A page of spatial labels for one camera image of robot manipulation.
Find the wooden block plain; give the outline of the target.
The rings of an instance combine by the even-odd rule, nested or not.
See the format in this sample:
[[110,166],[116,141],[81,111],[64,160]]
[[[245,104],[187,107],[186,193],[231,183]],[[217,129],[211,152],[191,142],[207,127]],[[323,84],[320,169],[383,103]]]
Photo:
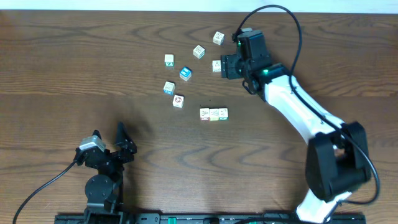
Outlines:
[[220,72],[221,71],[221,61],[220,60],[213,60],[212,61],[212,71],[213,72]]

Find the wooden block green edge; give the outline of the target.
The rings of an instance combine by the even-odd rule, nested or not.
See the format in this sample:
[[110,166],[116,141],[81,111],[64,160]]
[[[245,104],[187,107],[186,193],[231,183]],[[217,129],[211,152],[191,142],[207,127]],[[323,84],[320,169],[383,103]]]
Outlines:
[[228,120],[229,119],[229,114],[228,114],[228,109],[227,108],[219,108],[218,109],[218,117],[219,120]]

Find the wooden block yellow W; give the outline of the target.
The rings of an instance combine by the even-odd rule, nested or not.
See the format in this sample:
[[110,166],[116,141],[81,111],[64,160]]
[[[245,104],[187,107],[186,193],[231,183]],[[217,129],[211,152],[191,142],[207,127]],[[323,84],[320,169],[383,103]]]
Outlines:
[[210,108],[209,109],[209,120],[210,121],[218,121],[220,119],[219,109],[218,108]]

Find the wooden block red edge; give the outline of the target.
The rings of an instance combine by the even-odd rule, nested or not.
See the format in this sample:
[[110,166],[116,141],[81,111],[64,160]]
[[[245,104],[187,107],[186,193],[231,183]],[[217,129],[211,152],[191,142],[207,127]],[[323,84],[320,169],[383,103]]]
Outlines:
[[200,108],[200,119],[202,121],[208,121],[210,119],[210,109]]

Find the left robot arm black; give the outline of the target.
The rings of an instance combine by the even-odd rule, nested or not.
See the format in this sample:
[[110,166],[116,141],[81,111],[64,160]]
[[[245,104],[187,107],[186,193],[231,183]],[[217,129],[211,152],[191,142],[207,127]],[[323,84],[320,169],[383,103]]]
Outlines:
[[87,197],[84,223],[130,223],[128,212],[122,211],[124,164],[132,162],[137,146],[127,133],[125,125],[118,123],[115,145],[119,148],[111,152],[106,148],[100,132],[95,130],[84,138],[76,148],[74,161],[96,169],[98,174],[85,185]]

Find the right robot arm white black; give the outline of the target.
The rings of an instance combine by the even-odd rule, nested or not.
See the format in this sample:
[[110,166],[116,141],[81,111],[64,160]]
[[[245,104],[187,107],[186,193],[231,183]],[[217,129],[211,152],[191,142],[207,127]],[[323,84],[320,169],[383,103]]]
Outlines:
[[298,219],[328,220],[338,203],[370,180],[366,132],[322,108],[281,63],[272,63],[263,33],[250,28],[232,35],[237,51],[221,56],[221,76],[243,79],[243,87],[277,109],[306,142],[309,190],[297,207]]

